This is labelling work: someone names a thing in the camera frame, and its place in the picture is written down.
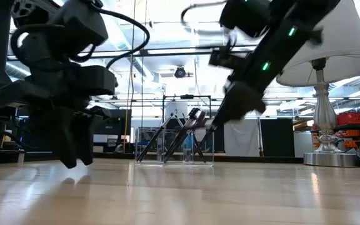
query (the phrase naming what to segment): silver lamp base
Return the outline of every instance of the silver lamp base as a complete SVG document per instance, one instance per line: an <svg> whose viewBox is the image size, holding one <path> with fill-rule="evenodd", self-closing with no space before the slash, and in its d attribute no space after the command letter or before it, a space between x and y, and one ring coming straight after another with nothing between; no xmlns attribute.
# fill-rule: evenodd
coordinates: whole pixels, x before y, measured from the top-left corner
<svg viewBox="0 0 360 225"><path fill-rule="evenodd" d="M311 166L332 166L350 168L356 167L358 157L355 154L331 152L307 152L304 154L304 164Z"/></svg>

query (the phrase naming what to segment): security camera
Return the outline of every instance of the security camera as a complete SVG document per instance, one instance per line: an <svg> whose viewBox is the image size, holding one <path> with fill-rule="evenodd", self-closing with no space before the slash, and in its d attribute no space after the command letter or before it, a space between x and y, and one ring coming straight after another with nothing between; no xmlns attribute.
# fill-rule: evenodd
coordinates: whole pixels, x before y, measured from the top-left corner
<svg viewBox="0 0 360 225"><path fill-rule="evenodd" d="M187 73L182 66L177 67L176 71L174 72L175 78L183 78L186 75L187 75Z"/></svg>

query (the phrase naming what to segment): lamp stand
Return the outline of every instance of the lamp stand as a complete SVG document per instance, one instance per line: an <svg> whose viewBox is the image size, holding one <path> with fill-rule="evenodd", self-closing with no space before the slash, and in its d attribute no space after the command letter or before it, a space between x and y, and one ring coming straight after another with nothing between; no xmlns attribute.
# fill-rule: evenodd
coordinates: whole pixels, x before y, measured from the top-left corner
<svg viewBox="0 0 360 225"><path fill-rule="evenodd" d="M334 128L337 126L337 115L329 100L329 84L324 82L326 58L315 59L312 67L316 71L315 87L317 103L313 116L316 127L320 129L318 140L320 146L313 152L304 154L304 164L313 166L354 167L357 156L346 154L336 147L337 137Z"/></svg>

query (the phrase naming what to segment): black curtain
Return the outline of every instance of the black curtain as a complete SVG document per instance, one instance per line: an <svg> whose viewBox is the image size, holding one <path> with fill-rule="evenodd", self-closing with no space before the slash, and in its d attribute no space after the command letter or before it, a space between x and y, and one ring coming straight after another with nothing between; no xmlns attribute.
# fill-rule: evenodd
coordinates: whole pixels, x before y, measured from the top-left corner
<svg viewBox="0 0 360 225"><path fill-rule="evenodd" d="M292 119L262 119L264 156L295 157Z"/></svg>

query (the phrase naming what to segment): green led light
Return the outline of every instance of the green led light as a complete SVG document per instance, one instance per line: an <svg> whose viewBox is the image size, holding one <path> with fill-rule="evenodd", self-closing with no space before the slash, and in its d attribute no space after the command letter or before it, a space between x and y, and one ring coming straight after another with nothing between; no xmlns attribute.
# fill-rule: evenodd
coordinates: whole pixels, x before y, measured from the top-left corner
<svg viewBox="0 0 360 225"><path fill-rule="evenodd" d="M297 30L295 28L291 28L290 32L288 33L288 36L293 36Z"/></svg>
<svg viewBox="0 0 360 225"><path fill-rule="evenodd" d="M263 71L268 70L268 69L269 69L269 66L270 66L270 63L266 62L266 63L263 65L262 70L263 70Z"/></svg>

